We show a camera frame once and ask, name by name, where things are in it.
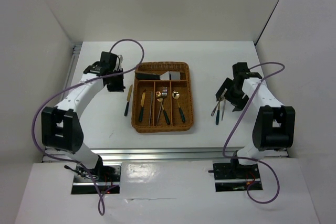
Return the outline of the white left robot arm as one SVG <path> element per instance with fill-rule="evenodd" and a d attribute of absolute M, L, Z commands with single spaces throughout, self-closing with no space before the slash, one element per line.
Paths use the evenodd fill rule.
<path fill-rule="evenodd" d="M 115 169 L 105 166 L 102 157 L 84 143 L 80 117 L 102 89 L 123 91 L 122 61 L 121 55 L 102 52 L 100 60 L 83 71 L 78 85 L 61 102 L 54 107 L 47 106 L 41 112 L 43 145 L 63 151 L 71 161 L 83 164 L 85 175 L 93 182 L 113 180 Z"/>

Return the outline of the silver fork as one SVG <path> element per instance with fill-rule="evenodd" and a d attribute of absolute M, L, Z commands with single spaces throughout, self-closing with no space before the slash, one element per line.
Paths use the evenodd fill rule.
<path fill-rule="evenodd" d="M 158 112 L 157 119 L 156 119 L 156 125 L 158 125 L 158 123 L 159 123 L 160 115 L 161 115 L 161 111 L 162 111 L 162 106 L 163 106 L 163 100 L 167 97 L 167 93 L 168 93 L 168 88 L 167 87 L 163 87 L 162 91 L 157 91 L 155 93 L 156 94 L 156 99 L 160 103 L 159 112 Z"/>

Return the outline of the gold fork green handle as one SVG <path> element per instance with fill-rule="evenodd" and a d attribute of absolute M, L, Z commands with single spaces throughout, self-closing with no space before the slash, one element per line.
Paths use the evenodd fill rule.
<path fill-rule="evenodd" d="M 162 106 L 162 111 L 161 111 L 161 112 L 163 112 L 163 115 L 164 115 L 166 124 L 167 124 L 167 125 L 170 125 L 170 124 L 171 124 L 171 123 L 170 123 L 170 119 L 169 119 L 169 117 L 168 117 L 168 115 L 167 115 L 167 112 L 166 112 L 164 106 Z"/>

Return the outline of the silver cake server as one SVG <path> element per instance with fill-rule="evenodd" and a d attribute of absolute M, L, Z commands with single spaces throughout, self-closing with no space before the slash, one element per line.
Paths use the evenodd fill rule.
<path fill-rule="evenodd" d="M 160 75 L 162 81 L 179 81 L 183 80 L 183 73 L 178 71 L 167 71 Z"/>

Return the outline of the black handled metal spatula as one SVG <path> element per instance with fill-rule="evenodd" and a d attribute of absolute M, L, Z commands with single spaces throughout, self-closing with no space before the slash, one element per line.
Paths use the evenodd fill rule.
<path fill-rule="evenodd" d="M 165 72 L 163 74 L 150 73 L 150 72 L 136 72 L 135 77 L 138 80 L 152 80 L 152 81 L 170 80 L 169 72 Z"/>

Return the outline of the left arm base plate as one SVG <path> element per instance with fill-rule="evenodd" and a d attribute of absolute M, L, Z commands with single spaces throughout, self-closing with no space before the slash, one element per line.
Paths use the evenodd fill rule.
<path fill-rule="evenodd" d="M 97 191 L 92 181 L 95 181 L 101 193 L 106 194 L 119 194 L 120 193 L 120 177 L 121 165 L 112 165 L 110 170 L 105 172 L 101 177 L 93 175 L 93 180 L 81 166 L 71 168 L 68 165 L 64 166 L 65 169 L 74 172 L 74 179 L 72 183 L 72 195 L 90 195 L 96 194 Z"/>

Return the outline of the silver table knife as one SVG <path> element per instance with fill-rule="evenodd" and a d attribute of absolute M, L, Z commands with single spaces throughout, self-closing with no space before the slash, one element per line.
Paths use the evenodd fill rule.
<path fill-rule="evenodd" d="M 150 112 L 149 112 L 149 126 L 151 126 L 151 121 L 152 121 L 153 100 L 154 100 L 154 92 L 151 91 L 151 97 L 150 97 Z"/>

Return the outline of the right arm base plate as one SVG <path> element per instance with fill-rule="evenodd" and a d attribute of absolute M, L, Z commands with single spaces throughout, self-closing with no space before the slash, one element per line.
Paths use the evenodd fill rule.
<path fill-rule="evenodd" d="M 257 164 L 241 166 L 233 163 L 213 163 L 208 173 L 215 181 L 216 192 L 263 190 Z"/>

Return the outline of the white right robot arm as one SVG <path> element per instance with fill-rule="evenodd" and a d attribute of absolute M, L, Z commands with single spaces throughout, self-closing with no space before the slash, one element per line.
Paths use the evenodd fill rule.
<path fill-rule="evenodd" d="M 252 72 L 246 62 L 234 64 L 233 79 L 225 81 L 228 83 L 225 99 L 234 106 L 234 111 L 244 112 L 250 105 L 257 109 L 251 142 L 236 151 L 230 160 L 230 174 L 240 178 L 248 167 L 271 151 L 292 147 L 296 112 L 275 98 L 262 76 Z"/>

